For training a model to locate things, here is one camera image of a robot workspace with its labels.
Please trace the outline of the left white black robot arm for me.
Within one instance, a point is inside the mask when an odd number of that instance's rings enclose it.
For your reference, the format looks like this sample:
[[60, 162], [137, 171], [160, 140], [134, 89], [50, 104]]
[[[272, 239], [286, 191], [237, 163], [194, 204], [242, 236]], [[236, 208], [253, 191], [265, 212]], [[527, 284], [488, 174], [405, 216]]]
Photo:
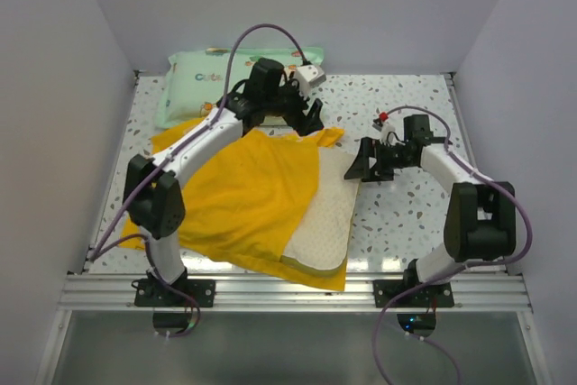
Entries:
[[136, 306], [197, 306], [179, 252], [178, 230], [186, 216], [183, 187], [218, 152], [270, 116], [282, 118], [300, 136], [321, 130], [323, 104], [309, 94], [324, 81], [324, 71], [309, 61], [287, 72], [280, 62], [260, 58], [249, 77], [227, 90], [198, 126], [151, 157], [129, 160], [124, 205], [150, 264], [146, 278], [135, 283]]

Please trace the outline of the cream yellow-edged pillow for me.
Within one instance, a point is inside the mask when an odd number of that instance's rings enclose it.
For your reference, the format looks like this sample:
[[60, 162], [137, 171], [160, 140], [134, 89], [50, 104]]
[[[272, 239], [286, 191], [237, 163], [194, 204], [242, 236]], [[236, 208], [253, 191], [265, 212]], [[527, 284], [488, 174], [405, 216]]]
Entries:
[[280, 262], [316, 277], [332, 277], [345, 264], [360, 181], [346, 179], [354, 157], [321, 147], [318, 186]]

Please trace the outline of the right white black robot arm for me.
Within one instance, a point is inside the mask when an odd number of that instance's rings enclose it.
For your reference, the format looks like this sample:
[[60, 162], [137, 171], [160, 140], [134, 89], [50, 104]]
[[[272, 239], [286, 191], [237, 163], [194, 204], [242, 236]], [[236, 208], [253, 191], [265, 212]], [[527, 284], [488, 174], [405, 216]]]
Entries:
[[474, 167], [451, 151], [447, 135], [437, 136], [428, 115], [410, 115], [397, 135], [386, 113], [374, 127], [380, 138], [364, 137], [344, 179], [392, 181], [401, 169], [420, 168], [448, 194], [443, 240], [411, 261], [399, 281], [374, 280], [378, 308], [453, 305], [450, 279], [475, 262], [505, 259], [516, 250], [515, 190], [508, 182], [482, 179]]

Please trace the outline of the yellow pillowcase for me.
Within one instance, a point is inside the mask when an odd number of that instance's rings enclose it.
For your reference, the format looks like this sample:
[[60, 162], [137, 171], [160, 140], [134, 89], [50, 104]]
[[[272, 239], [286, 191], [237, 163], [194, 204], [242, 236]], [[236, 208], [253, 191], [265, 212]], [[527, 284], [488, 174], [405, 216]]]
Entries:
[[317, 191], [318, 149], [339, 150], [344, 135], [338, 127], [307, 137], [253, 130], [224, 148], [184, 187], [179, 247], [211, 261], [342, 291], [346, 261], [334, 276], [316, 277], [290, 268], [280, 257]]

